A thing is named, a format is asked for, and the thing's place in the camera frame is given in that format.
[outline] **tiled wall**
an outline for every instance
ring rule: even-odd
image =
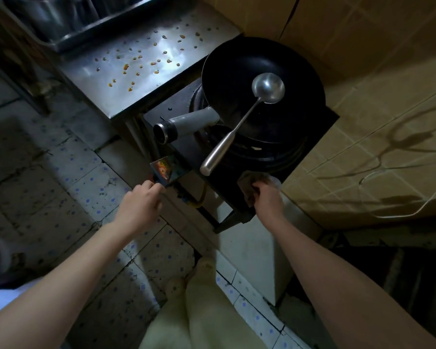
[[[411,214],[436,191],[436,0],[206,0],[304,55],[340,119],[284,183],[325,229]],[[370,172],[391,167],[364,182]],[[436,214],[436,196],[417,216]]]

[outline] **forearm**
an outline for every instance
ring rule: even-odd
[[[129,242],[102,227],[79,250],[39,283],[0,311],[0,349],[57,348],[103,273]]]
[[[436,348],[436,339],[365,274],[286,220],[270,229],[340,349]]]

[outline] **ladle handle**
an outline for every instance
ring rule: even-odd
[[[236,137],[237,130],[241,127],[242,123],[249,116],[249,114],[255,109],[255,107],[261,102],[261,98],[258,98],[254,105],[249,109],[249,111],[244,115],[244,117],[239,121],[237,126],[229,132],[226,136],[221,139],[221,141],[215,146],[215,148],[210,152],[207,159],[205,159],[200,167],[200,172],[204,176],[210,176],[211,172],[216,168],[221,159],[225,156],[229,147],[232,145],[234,138]]]

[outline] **person's left hand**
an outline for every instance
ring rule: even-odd
[[[127,237],[134,238],[137,233],[148,229],[157,220],[162,203],[160,193],[165,188],[146,180],[124,196],[113,221]]]

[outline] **person's leg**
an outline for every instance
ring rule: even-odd
[[[168,301],[145,333],[139,349],[191,349],[183,279],[166,285]]]
[[[187,284],[186,308],[193,348],[266,349],[215,282],[216,265],[201,258]]]

